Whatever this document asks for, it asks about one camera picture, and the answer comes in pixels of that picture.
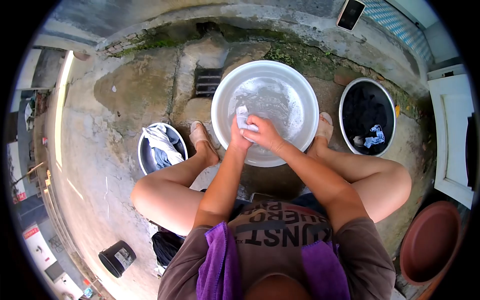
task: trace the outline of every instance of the dark cloth pile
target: dark cloth pile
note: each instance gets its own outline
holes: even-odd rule
[[[358,86],[351,88],[343,103],[343,126],[348,140],[354,145],[353,139],[359,136],[361,139],[375,137],[376,132],[370,129],[375,125],[386,128],[387,117],[385,106],[378,103],[375,96],[368,92],[368,89]],[[387,147],[386,143],[367,147],[355,147],[358,151],[375,155]]]
[[[177,254],[184,239],[173,232],[159,231],[152,236],[153,251],[159,265],[167,266]]]

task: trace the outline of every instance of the drain grate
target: drain grate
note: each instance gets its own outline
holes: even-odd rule
[[[195,70],[195,95],[197,97],[213,97],[222,80],[222,69]]]

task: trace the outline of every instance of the foot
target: foot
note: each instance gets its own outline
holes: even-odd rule
[[[323,148],[328,148],[328,143],[332,138],[332,134],[333,134],[332,117],[326,112],[320,113],[317,132],[315,134],[315,137],[313,138],[312,145],[307,151],[307,155],[317,156],[318,150],[321,150]]]
[[[197,150],[196,155],[204,156],[208,166],[216,165],[220,158],[203,124],[195,121],[190,128],[190,132],[190,140]]]

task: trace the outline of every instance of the slipper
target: slipper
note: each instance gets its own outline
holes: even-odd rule
[[[317,132],[315,133],[315,136],[324,136],[325,138],[327,138],[327,142],[330,142],[333,134],[332,117],[328,114],[328,112],[325,112],[325,111],[322,111],[320,113],[320,117],[323,117],[323,119],[326,122],[321,118],[318,119],[318,127],[317,127]]]
[[[216,153],[218,158],[220,159],[220,155],[218,155],[218,151],[215,149],[215,147],[212,144],[212,141],[208,137],[207,130],[205,129],[205,126],[202,124],[200,121],[193,121],[192,126],[190,127],[190,141],[193,143],[193,146],[195,147],[195,150],[197,150],[197,143],[199,141],[207,141],[208,145],[212,150]]]

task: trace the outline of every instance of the tiled wall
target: tiled wall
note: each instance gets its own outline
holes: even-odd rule
[[[427,43],[427,39],[410,19],[384,0],[361,1],[365,3],[363,12],[365,15],[388,29],[427,63],[432,63],[432,51]]]

